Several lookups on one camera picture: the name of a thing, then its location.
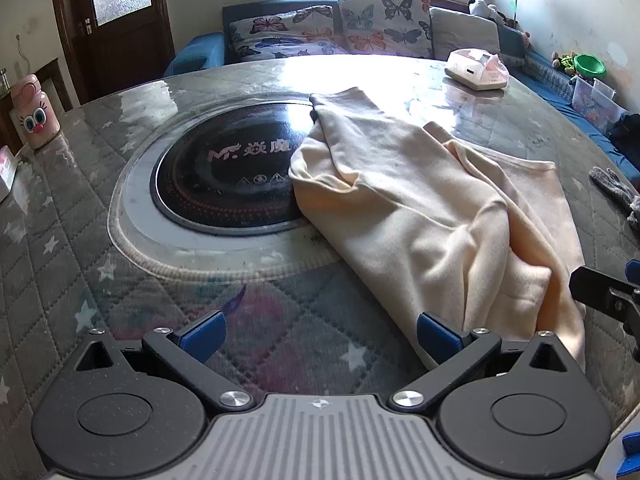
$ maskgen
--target metal screw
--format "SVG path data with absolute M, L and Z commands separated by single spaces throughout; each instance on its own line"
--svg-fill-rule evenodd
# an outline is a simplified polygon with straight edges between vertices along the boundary
M 231 390 L 220 395 L 220 403 L 232 408 L 241 408 L 251 401 L 251 396 L 246 392 Z
M 391 400 L 393 400 L 393 402 L 398 406 L 412 408 L 413 406 L 418 406 L 424 402 L 424 395 L 420 392 L 414 392 L 413 390 L 402 390 L 401 392 L 394 393 Z

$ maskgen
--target cartoon face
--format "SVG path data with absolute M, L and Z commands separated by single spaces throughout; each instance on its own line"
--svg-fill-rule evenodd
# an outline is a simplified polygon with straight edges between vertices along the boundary
M 40 134 L 44 130 L 44 124 L 47 122 L 47 113 L 45 110 L 47 105 L 44 101 L 40 101 L 40 105 L 31 115 L 20 117 L 20 124 L 24 126 L 30 134 Z

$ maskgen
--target cartoon eye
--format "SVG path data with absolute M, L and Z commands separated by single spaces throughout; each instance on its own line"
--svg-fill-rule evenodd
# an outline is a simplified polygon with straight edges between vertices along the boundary
M 30 134 L 33 133 L 33 129 L 36 127 L 36 121 L 31 115 L 27 115 L 24 118 L 24 129 L 27 130 Z
M 42 108 L 38 108 L 36 111 L 34 111 L 33 118 L 35 119 L 36 124 L 44 124 L 47 122 L 47 115 L 46 113 L 44 113 L 44 110 Z

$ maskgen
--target butterfly print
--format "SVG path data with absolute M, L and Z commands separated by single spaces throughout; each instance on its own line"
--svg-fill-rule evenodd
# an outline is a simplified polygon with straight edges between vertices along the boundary
M 316 28 L 315 32 L 306 30 L 305 32 L 302 33 L 302 35 L 309 42 L 313 40 L 317 40 L 319 38 L 327 38 L 328 40 L 332 40 L 334 38 L 334 34 L 332 33 L 332 30 L 329 27 L 325 27 L 323 30 L 318 30 Z
M 422 30 L 424 31 L 424 35 L 427 37 L 427 40 L 430 40 L 431 39 L 431 25 L 429 25 L 429 23 L 420 22 L 420 21 L 418 21 L 418 25 L 420 25 L 422 27 Z
M 331 7 L 309 7 L 308 9 L 302 9 L 296 12 L 296 15 L 293 17 L 293 23 L 300 23 L 306 20 L 314 12 L 327 18 L 332 18 L 334 16 L 334 10 Z
M 269 18 L 256 18 L 254 20 L 254 26 L 251 29 L 251 34 L 257 34 L 265 30 L 276 30 L 277 32 L 284 32 L 289 30 L 287 26 L 282 23 L 280 16 L 271 16 Z
M 299 50 L 295 54 L 285 54 L 284 52 L 275 52 L 273 55 L 276 57 L 276 59 L 284 59 L 286 57 L 311 56 L 308 50 Z
M 241 41 L 244 41 L 242 36 L 238 34 L 238 29 L 235 25 L 229 25 L 229 32 L 231 33 L 231 43 L 240 43 Z
M 406 32 L 393 30 L 392 28 L 386 28 L 385 34 L 390 36 L 391 39 L 396 43 L 414 44 L 418 41 L 418 38 L 420 38 L 420 36 L 422 35 L 422 31 L 419 28 L 414 28 L 414 30 L 408 30 Z
M 365 28 L 369 30 L 373 27 L 373 4 L 365 7 L 360 14 L 356 14 L 352 10 L 344 10 L 344 19 L 347 21 L 347 28 L 351 30 L 359 28 Z
M 421 0 L 422 1 L 422 12 L 429 12 L 429 7 L 431 7 L 431 0 Z
M 332 43 L 331 41 L 318 41 L 318 46 L 322 47 L 322 53 L 323 54 L 333 54 L 335 53 L 335 43 Z
M 386 50 L 385 37 L 381 32 L 374 32 L 371 36 L 349 36 L 348 40 L 353 43 L 356 50 L 366 52 L 371 49 L 372 52 L 378 48 L 380 50 Z
M 260 51 L 259 50 L 254 50 L 249 46 L 241 46 L 238 49 L 238 56 L 239 57 L 255 56 L 256 54 L 260 54 Z
M 256 48 L 264 48 L 265 46 L 274 45 L 299 45 L 305 43 L 299 38 L 264 38 L 255 44 Z
M 411 19 L 411 6 L 414 0 L 402 0 L 400 5 L 396 5 L 392 0 L 382 0 L 385 8 L 385 16 L 388 20 L 392 20 L 396 14 L 402 14 L 406 20 Z

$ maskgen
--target beige sweatshirt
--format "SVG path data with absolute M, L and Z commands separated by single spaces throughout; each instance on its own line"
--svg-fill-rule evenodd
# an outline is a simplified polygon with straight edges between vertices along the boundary
M 420 128 L 359 89 L 311 101 L 319 119 L 289 170 L 298 206 L 425 362 L 416 320 L 432 312 L 509 340 L 553 330 L 584 367 L 568 289 L 582 252 L 552 162 Z

